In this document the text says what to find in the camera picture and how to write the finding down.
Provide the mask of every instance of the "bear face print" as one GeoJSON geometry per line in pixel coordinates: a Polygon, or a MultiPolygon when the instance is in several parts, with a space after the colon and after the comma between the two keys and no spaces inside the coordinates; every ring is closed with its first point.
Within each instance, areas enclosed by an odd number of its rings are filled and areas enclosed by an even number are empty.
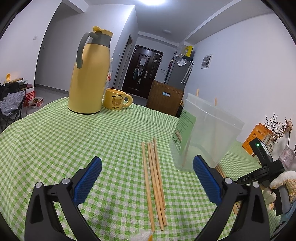
{"type": "Polygon", "coordinates": [[[122,103],[122,99],[115,99],[115,98],[112,99],[112,104],[114,106],[120,106],[121,103],[122,103]]]}

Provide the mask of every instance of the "green label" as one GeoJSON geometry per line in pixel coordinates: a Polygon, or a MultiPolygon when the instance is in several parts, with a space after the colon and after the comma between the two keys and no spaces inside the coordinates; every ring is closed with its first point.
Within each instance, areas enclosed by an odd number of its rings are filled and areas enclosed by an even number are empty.
{"type": "Polygon", "coordinates": [[[182,153],[190,137],[191,131],[195,124],[196,117],[183,110],[172,137],[179,153],[182,153]]]}

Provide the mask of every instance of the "yellow thermos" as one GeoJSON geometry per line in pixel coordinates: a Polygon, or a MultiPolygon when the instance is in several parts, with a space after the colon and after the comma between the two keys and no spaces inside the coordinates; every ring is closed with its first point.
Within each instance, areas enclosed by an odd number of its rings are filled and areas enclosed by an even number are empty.
{"type": "Polygon", "coordinates": [[[79,114],[96,114],[101,110],[110,67],[113,33],[97,26],[93,30],[80,41],[70,85],[68,108],[79,114]]]}

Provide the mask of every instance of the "front door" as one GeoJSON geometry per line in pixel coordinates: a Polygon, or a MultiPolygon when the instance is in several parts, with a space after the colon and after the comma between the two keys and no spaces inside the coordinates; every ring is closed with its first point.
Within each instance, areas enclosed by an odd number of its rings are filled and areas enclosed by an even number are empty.
{"type": "Polygon", "coordinates": [[[122,91],[148,98],[162,52],[137,45],[128,67],[122,91]]]}

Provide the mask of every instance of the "silver bolt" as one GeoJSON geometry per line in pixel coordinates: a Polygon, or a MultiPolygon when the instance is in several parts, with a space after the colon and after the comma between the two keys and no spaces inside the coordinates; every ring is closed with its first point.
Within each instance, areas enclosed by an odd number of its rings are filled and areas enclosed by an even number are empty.
{"type": "Polygon", "coordinates": [[[64,178],[63,180],[62,180],[62,183],[63,184],[68,184],[70,182],[70,179],[69,178],[64,178]]]}
{"type": "Polygon", "coordinates": [[[40,188],[42,186],[42,183],[36,183],[35,187],[40,188]]]}
{"type": "Polygon", "coordinates": [[[253,182],[252,185],[253,185],[253,187],[255,187],[255,188],[258,188],[258,187],[259,187],[259,184],[256,183],[256,182],[253,182]]]}
{"type": "Polygon", "coordinates": [[[232,182],[233,182],[232,179],[229,178],[229,177],[225,178],[224,181],[225,181],[227,184],[232,184],[232,182]]]}

